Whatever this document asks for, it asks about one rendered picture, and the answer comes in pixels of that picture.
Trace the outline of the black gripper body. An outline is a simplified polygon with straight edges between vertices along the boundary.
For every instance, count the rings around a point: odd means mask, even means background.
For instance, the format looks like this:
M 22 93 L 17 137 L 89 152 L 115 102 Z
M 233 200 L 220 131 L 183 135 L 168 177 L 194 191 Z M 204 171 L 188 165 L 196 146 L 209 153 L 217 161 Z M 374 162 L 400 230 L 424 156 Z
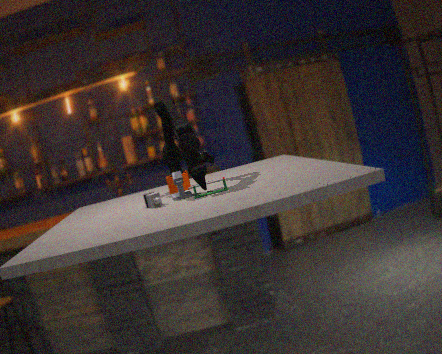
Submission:
M 204 173 L 207 171 L 207 168 L 205 165 L 201 164 L 199 161 L 198 152 L 194 151 L 188 154 L 183 155 L 184 159 L 186 161 L 186 164 L 188 166 L 188 173 L 191 174 L 191 176 L 199 175 L 201 173 Z

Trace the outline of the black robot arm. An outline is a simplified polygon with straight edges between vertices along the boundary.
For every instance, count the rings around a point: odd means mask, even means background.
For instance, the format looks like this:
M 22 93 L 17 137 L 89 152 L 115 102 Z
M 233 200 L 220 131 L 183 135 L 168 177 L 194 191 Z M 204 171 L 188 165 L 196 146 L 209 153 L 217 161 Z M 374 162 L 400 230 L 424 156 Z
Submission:
M 172 177 L 171 173 L 176 171 L 181 171 L 182 174 L 184 171 L 181 170 L 179 163 L 180 160 L 183 160 L 181 151 L 182 154 L 185 155 L 197 151 L 201 145 L 200 140 L 194 136 L 196 135 L 196 130 L 186 118 L 181 116 L 174 105 L 173 98 L 156 101 L 154 109 L 161 118 L 165 140 L 163 146 L 163 161 L 165 165 L 169 165 L 169 177 Z M 177 141 L 179 140 L 181 150 L 175 144 L 174 137 L 176 137 Z M 214 155 L 209 155 L 208 152 L 203 152 L 201 155 L 200 152 L 198 153 L 200 165 L 204 163 L 214 163 Z

